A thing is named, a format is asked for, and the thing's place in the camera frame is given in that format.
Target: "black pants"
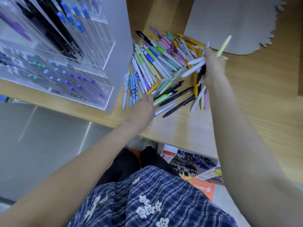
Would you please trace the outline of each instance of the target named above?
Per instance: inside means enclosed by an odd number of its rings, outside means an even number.
[[[157,154],[157,151],[151,146],[142,150],[140,161],[133,152],[123,148],[96,185],[120,182],[127,179],[133,173],[140,170],[140,162],[142,168],[152,165],[165,170],[174,176],[180,177],[176,170],[161,158],[161,156]]]

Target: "white flower embroidery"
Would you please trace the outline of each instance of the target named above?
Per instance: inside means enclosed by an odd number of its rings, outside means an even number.
[[[106,202],[107,199],[108,199],[108,196],[106,195],[106,197],[103,198],[103,199],[99,202],[99,204],[101,204],[101,203],[103,203],[103,202]]]
[[[144,209],[146,211],[146,215],[154,214],[156,212],[155,207],[151,204],[147,204],[146,206],[144,206]]]
[[[164,219],[163,217],[160,218],[160,221],[156,222],[157,227],[167,227],[168,224],[169,224],[169,219],[168,218]]]
[[[143,218],[147,218],[146,216],[146,211],[145,209],[143,209],[141,206],[139,206],[136,210],[136,213],[139,214],[139,216],[143,219]]]
[[[162,202],[157,201],[156,204],[155,204],[155,206],[156,206],[156,210],[159,211],[159,212],[161,212]]]
[[[144,203],[144,205],[147,205],[149,203],[149,200],[146,199],[145,195],[144,196],[139,195],[139,202],[142,202]]]
[[[140,180],[140,177],[134,180],[133,184],[136,184]]]
[[[85,214],[84,220],[87,218],[87,221],[88,221],[92,217],[99,200],[100,200],[100,195],[95,198],[95,200],[93,202],[93,207],[91,208],[91,210],[87,211],[87,213]]]

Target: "pen display rack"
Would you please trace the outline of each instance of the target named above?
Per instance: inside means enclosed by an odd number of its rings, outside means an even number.
[[[92,80],[97,92],[76,81],[72,91],[86,90],[81,91],[84,95],[56,89],[53,83],[45,83],[40,69],[36,74],[27,73],[27,80],[15,76],[16,70],[2,67],[0,78],[112,112],[133,53],[125,0],[1,0],[0,5],[9,6],[0,9],[5,16],[0,18],[0,43],[55,62],[60,71]]]

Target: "blue plaid skirt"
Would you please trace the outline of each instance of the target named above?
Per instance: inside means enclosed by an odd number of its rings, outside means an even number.
[[[237,226],[189,182],[147,166],[119,183],[97,186],[72,226]]]

